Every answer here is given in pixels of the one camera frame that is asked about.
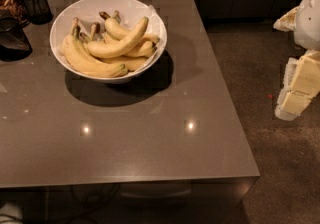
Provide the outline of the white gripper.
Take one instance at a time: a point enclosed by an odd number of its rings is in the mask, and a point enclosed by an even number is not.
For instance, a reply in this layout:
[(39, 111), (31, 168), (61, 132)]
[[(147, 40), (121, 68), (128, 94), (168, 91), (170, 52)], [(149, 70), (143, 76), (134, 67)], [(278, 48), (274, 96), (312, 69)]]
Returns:
[(288, 59), (275, 108), (278, 119), (293, 121), (320, 92), (320, 0), (302, 0), (273, 28), (292, 32), (295, 44), (307, 49), (298, 60)]

